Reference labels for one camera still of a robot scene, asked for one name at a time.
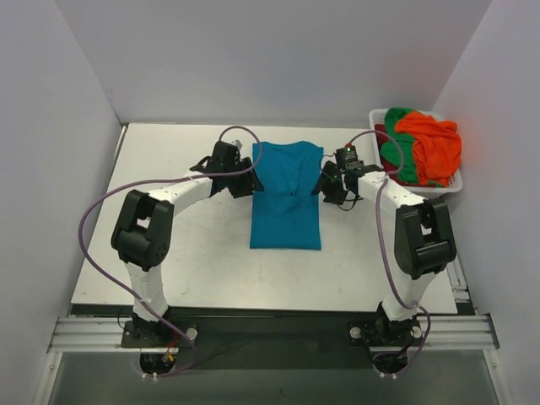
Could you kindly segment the blue t shirt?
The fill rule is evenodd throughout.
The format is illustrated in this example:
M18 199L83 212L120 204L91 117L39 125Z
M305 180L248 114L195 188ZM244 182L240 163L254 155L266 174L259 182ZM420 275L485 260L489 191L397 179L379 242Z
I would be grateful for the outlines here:
M311 192L323 152L307 141L252 146L264 190L252 198L251 249L321 249L319 197Z

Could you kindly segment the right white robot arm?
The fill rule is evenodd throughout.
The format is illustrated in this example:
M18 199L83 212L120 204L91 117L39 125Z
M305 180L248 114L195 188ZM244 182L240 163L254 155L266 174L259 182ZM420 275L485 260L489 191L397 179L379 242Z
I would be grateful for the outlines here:
M445 202L414 194L374 165L345 170L328 160L313 195L334 205L349 193L375 204L375 224L391 293L381 302L385 314L374 323L378 341L393 344L404 334L429 285L456 258L451 218Z

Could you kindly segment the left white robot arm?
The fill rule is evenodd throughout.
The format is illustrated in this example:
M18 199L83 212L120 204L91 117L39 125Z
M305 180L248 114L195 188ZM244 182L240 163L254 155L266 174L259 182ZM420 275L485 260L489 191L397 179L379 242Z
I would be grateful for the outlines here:
M165 345L172 334L166 321L161 263L170 250L174 217L191 205L228 190L247 197L264 189L248 157L205 157L186 173L185 180L150 192L130 191L122 204L111 247L125 263L131 290L133 330L151 347Z

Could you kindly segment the green t shirt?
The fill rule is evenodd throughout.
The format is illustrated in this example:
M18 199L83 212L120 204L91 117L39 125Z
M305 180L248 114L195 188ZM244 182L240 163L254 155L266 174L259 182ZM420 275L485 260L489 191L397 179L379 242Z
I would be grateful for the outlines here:
M386 171L401 170L393 178L404 185L443 187L447 178L440 173L437 163L429 162L429 155L420 138L427 124L434 119L404 107L389 109L384 118L384 130L389 141L380 144L380 155Z

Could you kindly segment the orange t shirt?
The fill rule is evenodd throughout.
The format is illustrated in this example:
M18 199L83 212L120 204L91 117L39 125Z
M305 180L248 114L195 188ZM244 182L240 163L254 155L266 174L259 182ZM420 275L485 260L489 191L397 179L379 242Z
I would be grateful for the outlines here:
M394 126L396 134L413 137L413 162L420 186L447 187L461 164L462 140L453 121L437 121L409 112Z

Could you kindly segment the white plastic laundry basket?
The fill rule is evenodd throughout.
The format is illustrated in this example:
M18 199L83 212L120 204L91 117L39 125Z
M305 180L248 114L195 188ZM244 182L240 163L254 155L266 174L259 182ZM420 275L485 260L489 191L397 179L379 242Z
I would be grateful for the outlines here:
M369 124L370 128L374 129L376 125L383 125L385 121L385 115L387 109L374 109L369 113ZM463 187L463 181L461 172L459 169L451 176L449 184L447 187L438 187L438 186L418 186L418 185L405 185L406 189L420 196L427 198L432 197L441 197L448 193L457 193Z

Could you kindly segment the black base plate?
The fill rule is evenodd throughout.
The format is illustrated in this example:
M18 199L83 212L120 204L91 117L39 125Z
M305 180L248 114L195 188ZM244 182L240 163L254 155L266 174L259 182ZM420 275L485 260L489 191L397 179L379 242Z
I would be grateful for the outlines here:
M165 317L175 331L136 318L123 326L120 345L140 350L143 370L399 371L423 332L417 318L390 321L381 310L172 308Z

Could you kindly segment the aluminium frame rail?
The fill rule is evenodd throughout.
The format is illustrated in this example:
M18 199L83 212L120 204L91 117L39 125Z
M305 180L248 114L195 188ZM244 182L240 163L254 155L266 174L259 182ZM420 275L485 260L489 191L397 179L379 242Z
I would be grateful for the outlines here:
M115 353L121 346L125 320L109 317L59 318L48 345L48 353Z

